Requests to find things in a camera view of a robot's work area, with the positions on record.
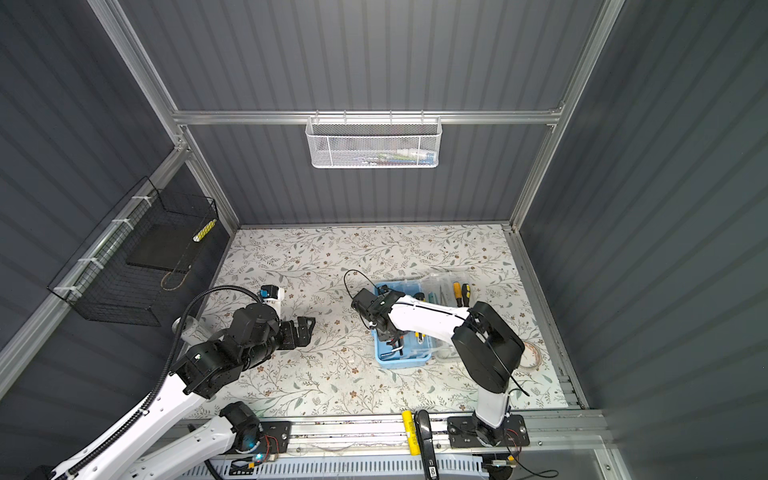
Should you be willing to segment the yellow utility knife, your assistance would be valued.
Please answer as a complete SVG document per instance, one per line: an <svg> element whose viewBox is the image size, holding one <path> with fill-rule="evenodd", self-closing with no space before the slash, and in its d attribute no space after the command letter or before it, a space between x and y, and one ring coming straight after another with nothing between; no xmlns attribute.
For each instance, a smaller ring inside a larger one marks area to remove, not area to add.
<svg viewBox="0 0 768 480"><path fill-rule="evenodd" d="M416 297L414 297L414 301L417 301L417 300L421 301L421 300L424 300L424 298L416 298ZM414 310L415 312L416 312L416 311L420 311L418 306L416 306L416 307L414 307L414 308L415 308L415 310ZM417 324L418 326L422 326L421 324L422 324L423 322L421 321L421 316L420 316L421 314L416 314L416 313L415 313L414 315L417 315L417 316L418 316L418 318L419 318L418 320L415 320L416 324ZM414 330L414 331L418 333L418 335L417 335L417 336L419 336L419 337L423 337L423 336L426 336L426 334L425 334L425 333L424 333L422 330Z"/></svg>

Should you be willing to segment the light blue toolbox base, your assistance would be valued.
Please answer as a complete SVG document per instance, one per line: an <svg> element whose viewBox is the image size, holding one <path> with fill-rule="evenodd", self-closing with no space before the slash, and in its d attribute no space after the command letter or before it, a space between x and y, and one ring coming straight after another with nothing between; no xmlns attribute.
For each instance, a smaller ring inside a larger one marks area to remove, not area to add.
<svg viewBox="0 0 768 480"><path fill-rule="evenodd" d="M416 280L411 280L411 281L401 280L401 281L379 282L376 284L376 291L378 294L382 294L386 288L391 290L397 290L407 295L410 295L412 297L415 297L415 294L420 290L420 283ZM403 369L403 368L416 368L416 367L421 367L425 365L427 361L432 358L431 339L427 338L426 336L423 336L422 340L419 340L419 338L415 334L408 333L402 338L403 344L404 344L404 348L402 351L403 355L399 356L398 358L392 358L389 361L382 362L378 359L377 355L381 352L381 350L388 351L389 347L384 342L380 342L378 340L377 333L375 330L372 331L372 336L373 336L375 360L381 368L390 369L390 370Z"/></svg>

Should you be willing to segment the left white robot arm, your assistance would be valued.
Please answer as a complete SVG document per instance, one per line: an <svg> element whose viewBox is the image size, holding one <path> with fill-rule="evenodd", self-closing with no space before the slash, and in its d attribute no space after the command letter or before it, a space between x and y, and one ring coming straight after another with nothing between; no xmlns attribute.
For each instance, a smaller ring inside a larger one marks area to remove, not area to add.
<svg viewBox="0 0 768 480"><path fill-rule="evenodd" d="M280 452L256 414L242 401L222 408L207 423L171 444L150 447L189 412L211 400L240 375L269 360L277 350L309 345L312 317L280 319L278 288L249 292L249 305L235 311L218 337L177 353L176 337L150 393L77 454L56 466L40 465L31 479L172 479L229 450L262 463Z"/></svg>

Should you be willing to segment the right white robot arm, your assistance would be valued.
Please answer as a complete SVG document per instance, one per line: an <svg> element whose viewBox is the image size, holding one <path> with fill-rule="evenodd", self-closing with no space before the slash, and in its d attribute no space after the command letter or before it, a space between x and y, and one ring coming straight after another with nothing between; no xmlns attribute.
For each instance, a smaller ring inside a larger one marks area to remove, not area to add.
<svg viewBox="0 0 768 480"><path fill-rule="evenodd" d="M419 300L401 291L376 295L363 288L351 307L377 339L390 347L384 358L406 355L405 337L419 333L449 344L478 386L474 436L486 446L505 435L508 389L525 351L524 342L489 304L449 307Z"/></svg>

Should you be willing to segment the yellow black screwdriver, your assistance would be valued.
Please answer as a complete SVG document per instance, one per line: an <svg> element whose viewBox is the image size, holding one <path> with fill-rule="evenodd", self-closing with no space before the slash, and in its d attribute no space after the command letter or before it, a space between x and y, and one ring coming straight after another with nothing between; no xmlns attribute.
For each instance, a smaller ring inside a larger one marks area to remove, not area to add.
<svg viewBox="0 0 768 480"><path fill-rule="evenodd" d="M458 307L469 307L471 299L471 287L468 283L454 282L453 294Z"/></svg>

